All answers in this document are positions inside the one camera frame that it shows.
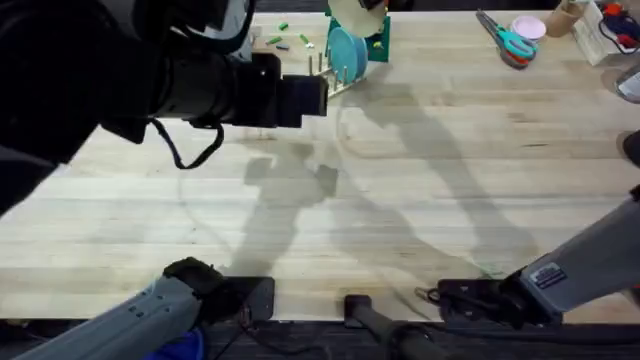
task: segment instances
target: green marker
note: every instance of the green marker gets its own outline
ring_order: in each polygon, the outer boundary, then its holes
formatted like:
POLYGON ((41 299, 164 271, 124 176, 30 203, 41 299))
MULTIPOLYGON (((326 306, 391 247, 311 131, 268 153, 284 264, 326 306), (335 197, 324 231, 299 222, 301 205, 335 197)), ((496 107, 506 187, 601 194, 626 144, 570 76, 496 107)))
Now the green marker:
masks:
POLYGON ((278 43, 280 41, 282 41, 282 38, 280 36, 276 36, 273 39, 267 41, 267 45, 273 45, 273 44, 278 43))

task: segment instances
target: butcher block tabletop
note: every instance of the butcher block tabletop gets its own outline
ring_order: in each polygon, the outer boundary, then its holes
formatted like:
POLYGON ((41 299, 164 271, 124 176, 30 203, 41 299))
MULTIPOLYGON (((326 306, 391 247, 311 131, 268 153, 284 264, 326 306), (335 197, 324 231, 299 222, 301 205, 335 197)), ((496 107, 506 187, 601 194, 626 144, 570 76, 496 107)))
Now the butcher block tabletop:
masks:
MULTIPOLYGON (((508 25, 522 12, 489 14, 508 25)), ((142 145, 97 130, 0 221, 0 318, 93 317, 193 256, 225 275, 275 278, 275 319, 341 319, 344 295, 368 294, 394 319, 439 320, 416 286, 503 278, 640 182, 616 148, 640 107, 608 89, 618 69, 591 67, 571 35, 542 39, 516 71, 474 12, 391 17, 390 63, 370 63, 327 117, 229 126, 196 170, 176 169, 151 127, 142 145)), ((255 49, 305 74, 328 22, 258 14, 255 49), (274 36, 291 49, 265 45, 274 36)), ((163 121, 185 162, 215 137, 163 121)), ((640 312, 615 294, 566 321, 637 323, 640 312)))

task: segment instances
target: teal plate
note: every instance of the teal plate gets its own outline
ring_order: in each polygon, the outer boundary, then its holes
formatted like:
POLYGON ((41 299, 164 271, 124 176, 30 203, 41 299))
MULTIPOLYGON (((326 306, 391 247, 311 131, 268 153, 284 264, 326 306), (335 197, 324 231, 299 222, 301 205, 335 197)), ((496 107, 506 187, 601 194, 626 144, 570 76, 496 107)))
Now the teal plate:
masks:
POLYGON ((345 84, 352 83, 364 75, 367 69, 367 43, 363 38, 349 34, 341 27, 331 30, 329 34, 331 49, 331 67, 338 72, 338 80, 345 84), (344 68, 347 68, 347 79, 344 68))

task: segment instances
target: red object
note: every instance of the red object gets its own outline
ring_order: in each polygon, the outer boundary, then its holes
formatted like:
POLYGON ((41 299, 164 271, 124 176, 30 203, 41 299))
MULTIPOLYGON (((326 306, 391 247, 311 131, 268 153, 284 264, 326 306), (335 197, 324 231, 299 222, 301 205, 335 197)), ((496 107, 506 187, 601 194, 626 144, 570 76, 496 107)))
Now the red object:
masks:
POLYGON ((507 51, 507 55, 509 55, 509 57, 511 57, 513 60, 517 61, 520 64, 524 65, 524 64, 528 64, 529 63, 529 60, 527 60, 527 59, 525 59, 523 57, 520 57, 518 55, 514 55, 509 51, 507 51))
POLYGON ((617 35, 618 44, 626 47, 627 49, 635 49, 638 47, 638 42, 629 35, 621 34, 617 35))
POLYGON ((622 5, 620 4, 607 4, 603 13, 605 15, 618 16, 622 12, 622 5))

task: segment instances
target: pink lid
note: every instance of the pink lid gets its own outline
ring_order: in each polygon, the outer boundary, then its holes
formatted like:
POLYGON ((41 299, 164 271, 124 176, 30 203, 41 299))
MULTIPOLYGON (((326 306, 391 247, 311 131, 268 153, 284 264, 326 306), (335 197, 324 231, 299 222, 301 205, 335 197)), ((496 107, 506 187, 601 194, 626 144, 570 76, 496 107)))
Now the pink lid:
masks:
POLYGON ((538 40, 547 32, 547 27, 540 19, 523 15, 513 20, 511 30, 527 39, 538 40))

